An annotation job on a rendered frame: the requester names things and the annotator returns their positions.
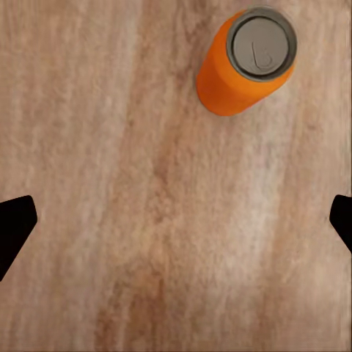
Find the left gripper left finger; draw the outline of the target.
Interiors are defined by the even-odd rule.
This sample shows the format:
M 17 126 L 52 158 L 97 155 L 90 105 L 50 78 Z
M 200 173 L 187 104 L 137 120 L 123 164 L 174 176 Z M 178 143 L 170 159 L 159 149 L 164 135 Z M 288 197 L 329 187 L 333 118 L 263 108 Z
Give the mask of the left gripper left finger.
M 37 212 L 30 195 L 0 203 L 0 281 L 36 223 Z

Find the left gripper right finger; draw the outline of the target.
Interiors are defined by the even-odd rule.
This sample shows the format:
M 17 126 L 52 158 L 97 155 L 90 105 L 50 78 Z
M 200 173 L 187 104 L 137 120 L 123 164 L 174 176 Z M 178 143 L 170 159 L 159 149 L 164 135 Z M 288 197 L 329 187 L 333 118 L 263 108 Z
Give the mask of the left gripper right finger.
M 352 252 L 352 197 L 340 194 L 335 196 L 329 220 Z

